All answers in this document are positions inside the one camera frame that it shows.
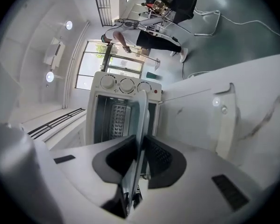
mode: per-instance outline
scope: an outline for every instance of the cable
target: cable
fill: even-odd
[[[203,14],[203,13],[208,13],[208,12],[199,11],[196,7],[195,7],[195,12],[196,12],[197,14],[199,14],[199,15],[201,15],[201,14]],[[252,22],[258,22],[258,23],[260,23],[261,25],[265,26],[267,29],[269,29],[271,32],[273,32],[275,35],[277,35],[277,36],[280,37],[280,34],[279,34],[279,33],[277,33],[277,32],[275,32],[274,30],[272,30],[268,25],[266,25],[266,24],[263,23],[262,21],[254,20],[254,21],[247,21],[247,22],[244,22],[244,23],[238,23],[238,22],[234,22],[234,21],[228,19],[227,17],[223,16],[222,14],[221,14],[221,17],[225,18],[226,20],[228,20],[228,21],[230,21],[230,22],[232,22],[232,23],[234,23],[234,24],[236,24],[236,25],[245,25],[245,24],[252,23]]]

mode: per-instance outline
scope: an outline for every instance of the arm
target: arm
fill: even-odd
[[[113,37],[115,39],[117,39],[122,44],[123,47],[127,47],[126,42],[125,42],[124,37],[121,32],[115,31],[113,33]]]

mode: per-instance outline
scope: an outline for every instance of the window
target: window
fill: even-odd
[[[98,41],[88,41],[79,65],[75,88],[90,90],[95,72],[141,78],[145,57],[142,50],[131,47],[135,53],[126,53],[119,44],[106,46]]]
[[[90,90],[95,72],[100,71],[107,51],[101,42],[88,42],[79,65],[75,88]]]

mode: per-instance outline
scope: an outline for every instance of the white knob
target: white knob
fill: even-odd
[[[146,91],[149,93],[151,91],[151,86],[148,83],[143,82],[139,85],[138,91]]]
[[[101,79],[101,86],[105,89],[112,88],[114,86],[114,84],[115,84],[114,78],[111,76],[104,76]]]
[[[120,88],[123,92],[131,92],[134,89],[134,83],[131,79],[124,79],[120,83]]]

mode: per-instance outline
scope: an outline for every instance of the metal railing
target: metal railing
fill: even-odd
[[[47,131],[49,131],[50,129],[56,127],[57,125],[63,123],[64,121],[72,118],[73,116],[83,112],[84,109],[79,108],[77,110],[71,111],[67,114],[64,114],[48,123],[46,123],[45,125],[42,125],[30,132],[28,132],[28,135],[32,138],[32,139],[37,139],[39,136],[43,135],[44,133],[46,133]]]
[[[110,0],[96,0],[96,5],[102,26],[112,26]]]

